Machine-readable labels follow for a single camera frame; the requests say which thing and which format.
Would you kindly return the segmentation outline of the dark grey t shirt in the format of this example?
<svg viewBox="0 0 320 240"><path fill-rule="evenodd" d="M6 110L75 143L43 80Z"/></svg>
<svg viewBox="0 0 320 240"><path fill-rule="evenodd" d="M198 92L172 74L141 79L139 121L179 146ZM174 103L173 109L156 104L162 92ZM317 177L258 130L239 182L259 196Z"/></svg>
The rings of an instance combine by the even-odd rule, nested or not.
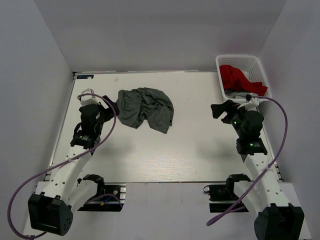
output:
<svg viewBox="0 0 320 240"><path fill-rule="evenodd" d="M138 129L144 121L151 129L166 134L173 124L174 105L161 90L139 87L120 90L116 101L119 121Z"/></svg>

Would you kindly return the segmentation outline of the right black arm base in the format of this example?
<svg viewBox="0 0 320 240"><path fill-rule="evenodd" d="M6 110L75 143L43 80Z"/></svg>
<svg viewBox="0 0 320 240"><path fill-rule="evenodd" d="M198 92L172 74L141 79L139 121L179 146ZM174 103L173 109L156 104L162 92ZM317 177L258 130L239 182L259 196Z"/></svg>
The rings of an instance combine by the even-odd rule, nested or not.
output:
<svg viewBox="0 0 320 240"><path fill-rule="evenodd" d="M238 199L235 194L228 193L225 184L206 185L203 193L209 196L210 213L223 213Z"/></svg>

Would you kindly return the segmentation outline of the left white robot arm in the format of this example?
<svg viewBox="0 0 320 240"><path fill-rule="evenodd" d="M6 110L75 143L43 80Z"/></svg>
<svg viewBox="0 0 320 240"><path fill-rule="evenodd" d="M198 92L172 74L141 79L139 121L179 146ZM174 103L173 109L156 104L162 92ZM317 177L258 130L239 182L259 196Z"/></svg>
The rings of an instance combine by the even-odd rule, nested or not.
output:
<svg viewBox="0 0 320 240"><path fill-rule="evenodd" d="M58 168L51 182L28 200L31 228L59 236L64 236L71 228L75 213L90 200L105 196L103 177L80 173L93 156L96 148L105 142L101 139L104 123L117 119L117 104L106 95L101 100L94 93L78 96L81 107L80 123L74 128L65 162Z"/></svg>

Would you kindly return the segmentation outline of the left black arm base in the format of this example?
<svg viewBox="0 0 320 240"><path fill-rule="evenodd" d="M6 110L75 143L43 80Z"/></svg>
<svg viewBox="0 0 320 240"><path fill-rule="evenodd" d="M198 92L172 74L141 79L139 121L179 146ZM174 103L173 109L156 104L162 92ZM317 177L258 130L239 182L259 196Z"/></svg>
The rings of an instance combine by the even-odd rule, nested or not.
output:
<svg viewBox="0 0 320 240"><path fill-rule="evenodd" d="M80 212L120 212L126 199L125 183L105 183L90 202L79 208Z"/></svg>

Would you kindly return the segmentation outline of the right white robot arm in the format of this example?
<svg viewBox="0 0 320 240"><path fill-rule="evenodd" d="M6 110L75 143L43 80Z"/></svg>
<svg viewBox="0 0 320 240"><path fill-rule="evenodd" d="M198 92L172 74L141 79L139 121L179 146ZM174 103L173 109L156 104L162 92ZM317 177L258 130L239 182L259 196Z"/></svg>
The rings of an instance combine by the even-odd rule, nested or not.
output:
<svg viewBox="0 0 320 240"><path fill-rule="evenodd" d="M226 114L221 121L234 128L237 152L254 180L245 174L229 175L220 196L235 202L206 225L240 211L242 205L255 215L253 226L258 240L298 240L305 214L290 202L272 172L274 163L268 162L268 151L260 137L264 117L254 109L258 104L258 97L249 97L244 104L227 100L210 106L214 119Z"/></svg>

